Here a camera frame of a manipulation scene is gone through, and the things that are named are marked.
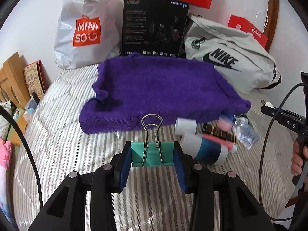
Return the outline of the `right hand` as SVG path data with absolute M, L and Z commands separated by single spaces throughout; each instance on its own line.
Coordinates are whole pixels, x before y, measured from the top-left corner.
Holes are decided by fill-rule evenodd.
M 300 157 L 300 146 L 297 140 L 293 143 L 292 159 L 291 159 L 291 174 L 294 176 L 302 173 L 304 160 Z

